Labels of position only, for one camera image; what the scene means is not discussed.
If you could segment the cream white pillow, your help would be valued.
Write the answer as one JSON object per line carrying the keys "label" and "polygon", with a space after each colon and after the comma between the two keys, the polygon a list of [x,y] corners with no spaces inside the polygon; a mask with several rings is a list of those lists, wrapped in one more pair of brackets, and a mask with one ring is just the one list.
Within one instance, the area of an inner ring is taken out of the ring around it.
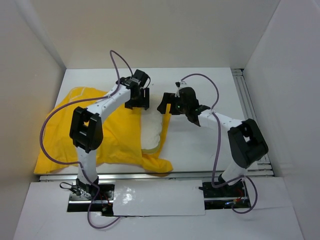
{"label": "cream white pillow", "polygon": [[141,114],[140,143],[143,154],[154,154],[161,145],[163,115],[157,111],[143,111]]}

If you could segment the yellow printed pillowcase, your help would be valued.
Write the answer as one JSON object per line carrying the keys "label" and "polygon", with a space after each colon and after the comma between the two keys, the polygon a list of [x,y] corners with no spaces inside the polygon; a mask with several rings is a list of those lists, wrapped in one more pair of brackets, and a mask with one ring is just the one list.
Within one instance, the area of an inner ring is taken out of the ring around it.
{"label": "yellow printed pillowcase", "polygon": [[[76,107],[85,108],[91,104],[89,98],[101,97],[106,92],[92,87],[78,86],[52,111],[53,115],[46,124],[43,138],[45,150],[58,161],[48,159],[41,151],[38,154],[34,173],[44,175],[75,165],[76,148],[70,138],[73,111]],[[96,164],[133,165],[148,172],[168,173],[174,168],[169,160],[156,153],[142,153],[141,148],[142,109],[117,108],[103,123],[103,141],[96,153]]]}

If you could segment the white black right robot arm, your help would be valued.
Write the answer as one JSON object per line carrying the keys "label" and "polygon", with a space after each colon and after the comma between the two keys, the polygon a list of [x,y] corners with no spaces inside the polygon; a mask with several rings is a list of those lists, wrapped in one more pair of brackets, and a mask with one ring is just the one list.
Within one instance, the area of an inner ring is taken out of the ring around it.
{"label": "white black right robot arm", "polygon": [[[269,147],[255,120],[239,120],[215,112],[209,106],[199,103],[192,87],[179,88],[175,93],[165,92],[157,107],[161,114],[185,115],[189,122],[203,128],[218,130],[216,154],[212,170],[212,188],[223,196],[230,196],[236,184],[246,177],[247,169],[269,152]],[[215,182],[215,173],[220,155],[222,130],[228,137],[232,160]]]}

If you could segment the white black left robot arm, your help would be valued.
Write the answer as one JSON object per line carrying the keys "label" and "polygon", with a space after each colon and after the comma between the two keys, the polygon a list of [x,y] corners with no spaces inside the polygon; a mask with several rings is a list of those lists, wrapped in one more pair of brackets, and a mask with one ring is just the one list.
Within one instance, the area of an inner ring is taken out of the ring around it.
{"label": "white black left robot arm", "polygon": [[146,82],[149,75],[137,69],[129,77],[121,77],[102,98],[73,111],[69,136],[75,146],[78,165],[77,190],[88,200],[99,193],[99,177],[96,170],[97,149],[104,139],[103,123],[120,106],[128,109],[150,105],[150,90]]}

